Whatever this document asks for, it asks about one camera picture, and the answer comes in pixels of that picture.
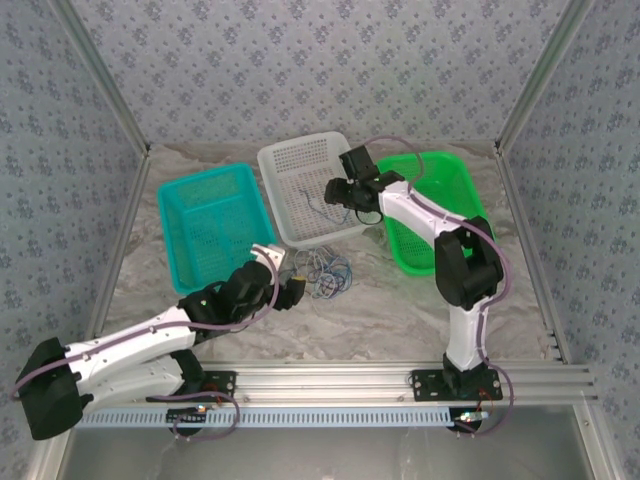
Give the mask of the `white plastic basket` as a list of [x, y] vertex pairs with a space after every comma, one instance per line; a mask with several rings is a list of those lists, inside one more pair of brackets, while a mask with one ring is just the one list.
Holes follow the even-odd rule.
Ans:
[[350, 149], [338, 132], [316, 133], [262, 148], [257, 161], [283, 242], [308, 249], [356, 236], [366, 226], [355, 213], [324, 201], [333, 178], [343, 178], [339, 155]]

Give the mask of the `green plastic basket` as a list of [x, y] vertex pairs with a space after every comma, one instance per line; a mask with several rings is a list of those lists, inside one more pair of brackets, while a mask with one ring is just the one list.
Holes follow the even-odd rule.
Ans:
[[[376, 162], [380, 172], [395, 171], [406, 180], [416, 179], [415, 190], [456, 214], [466, 218], [488, 215], [464, 162], [448, 152], [423, 152], [425, 172], [420, 175], [418, 158], [413, 154], [388, 156]], [[427, 242], [400, 222], [385, 217], [392, 256], [405, 274], [430, 276], [435, 256]]]

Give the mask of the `teal plastic basket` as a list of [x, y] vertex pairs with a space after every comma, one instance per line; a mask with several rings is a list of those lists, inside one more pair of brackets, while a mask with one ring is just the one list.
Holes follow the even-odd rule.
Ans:
[[158, 208], [176, 292], [227, 280], [276, 235], [251, 167], [216, 167], [161, 185]]

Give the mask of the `small controller board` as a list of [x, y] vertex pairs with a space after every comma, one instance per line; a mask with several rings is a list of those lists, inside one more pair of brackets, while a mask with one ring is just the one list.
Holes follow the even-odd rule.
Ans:
[[186, 408], [169, 408], [165, 414], [167, 424], [204, 424], [207, 418], [207, 408], [203, 406]]
[[482, 409], [450, 408], [449, 413], [453, 421], [449, 429], [464, 434], [475, 434], [483, 421], [490, 417], [490, 413]]

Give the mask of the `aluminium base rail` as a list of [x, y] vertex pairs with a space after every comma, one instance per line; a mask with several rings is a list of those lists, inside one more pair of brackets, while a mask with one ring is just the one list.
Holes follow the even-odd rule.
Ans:
[[[246, 406], [390, 406], [412, 403], [410, 373], [436, 362], [210, 361], [206, 371], [234, 371], [235, 398]], [[550, 361], [506, 361], [515, 404], [594, 402], [598, 394], [586, 366]]]

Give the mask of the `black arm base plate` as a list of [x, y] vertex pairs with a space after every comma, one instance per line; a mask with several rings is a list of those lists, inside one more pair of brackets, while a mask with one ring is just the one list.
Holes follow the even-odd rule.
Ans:
[[410, 384], [414, 400], [421, 401], [479, 401], [504, 398], [498, 372], [480, 369], [455, 373], [446, 369], [413, 370]]
[[208, 370], [204, 372], [201, 390], [221, 392], [233, 397], [236, 389], [237, 372], [232, 370]]

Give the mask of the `aluminium side rail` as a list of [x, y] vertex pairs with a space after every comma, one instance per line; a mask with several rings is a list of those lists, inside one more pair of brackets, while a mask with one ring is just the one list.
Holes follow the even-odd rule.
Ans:
[[149, 150], [146, 150], [141, 157], [141, 162], [136, 171], [132, 188], [125, 204], [115, 243], [113, 245], [109, 261], [106, 265], [105, 275], [98, 290], [86, 331], [83, 335], [84, 341], [93, 341], [100, 337], [103, 332], [104, 324], [115, 292], [122, 261], [125, 256], [127, 242], [134, 225], [149, 169]]
[[494, 150], [497, 166], [519, 234], [531, 283], [541, 311], [542, 320], [549, 331], [548, 337], [552, 344], [551, 350], [553, 351], [553, 358], [564, 364], [571, 364], [572, 358], [569, 346], [564, 335], [561, 320], [555, 307], [554, 299], [545, 277], [542, 262], [536, 249], [533, 232], [529, 225], [515, 178], [511, 171], [509, 162], [498, 144], [494, 146]]

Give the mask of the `aluminium frame post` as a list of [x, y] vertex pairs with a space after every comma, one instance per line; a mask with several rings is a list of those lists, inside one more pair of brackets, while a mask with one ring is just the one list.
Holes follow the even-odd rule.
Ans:
[[521, 94], [495, 140], [495, 148], [499, 155], [505, 156], [513, 146], [595, 2], [596, 0], [567, 0]]

